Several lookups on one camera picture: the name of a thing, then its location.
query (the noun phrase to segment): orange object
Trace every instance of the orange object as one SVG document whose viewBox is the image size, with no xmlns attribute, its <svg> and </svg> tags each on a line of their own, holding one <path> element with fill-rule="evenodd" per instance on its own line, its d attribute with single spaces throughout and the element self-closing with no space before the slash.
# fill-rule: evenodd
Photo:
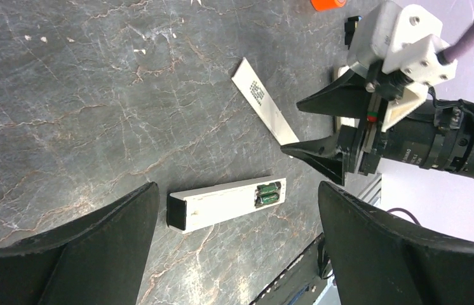
<svg viewBox="0 0 474 305">
<path fill-rule="evenodd" d="M 311 2 L 316 11 L 331 10 L 346 5 L 346 0 L 311 0 Z"/>
</svg>

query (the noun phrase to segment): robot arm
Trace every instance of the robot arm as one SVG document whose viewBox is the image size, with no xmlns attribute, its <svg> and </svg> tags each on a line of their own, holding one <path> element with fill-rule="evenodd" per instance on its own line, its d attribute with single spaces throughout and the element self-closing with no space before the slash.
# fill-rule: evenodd
<svg viewBox="0 0 474 305">
<path fill-rule="evenodd" d="M 350 70 L 297 103 L 301 111 L 359 119 L 358 126 L 282 151 L 340 185 L 348 172 L 375 173 L 381 158 L 474 179 L 474 103 L 439 100 L 433 89 L 456 75 L 455 58 L 474 44 L 474 24 L 450 47 L 441 29 L 420 6 L 380 4 L 358 23 Z"/>
</svg>

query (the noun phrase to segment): marble countertop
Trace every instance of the marble countertop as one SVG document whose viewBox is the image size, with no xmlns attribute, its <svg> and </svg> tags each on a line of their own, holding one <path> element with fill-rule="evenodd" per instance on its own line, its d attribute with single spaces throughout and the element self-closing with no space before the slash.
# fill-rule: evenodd
<svg viewBox="0 0 474 305">
<path fill-rule="evenodd" d="M 246 56 L 301 140 L 330 134 L 295 102 L 344 62 L 344 19 L 377 3 L 0 1 L 0 247 L 155 181 L 138 303 L 248 304 L 321 231 L 323 177 L 280 152 L 230 77 Z M 169 192 L 271 174 L 283 205 L 166 228 Z"/>
</svg>

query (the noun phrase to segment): screw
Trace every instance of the screw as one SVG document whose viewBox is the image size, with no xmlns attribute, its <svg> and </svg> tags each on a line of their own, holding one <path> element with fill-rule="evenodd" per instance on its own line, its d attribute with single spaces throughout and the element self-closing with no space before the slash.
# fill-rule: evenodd
<svg viewBox="0 0 474 305">
<path fill-rule="evenodd" d="M 411 23 L 412 26 L 416 26 L 421 22 L 421 19 L 417 16 L 409 18 L 409 22 Z"/>
<path fill-rule="evenodd" d="M 374 93 L 376 92 L 376 86 L 374 83 L 367 83 L 366 84 L 366 91 L 370 92 L 370 93 Z"/>
</svg>

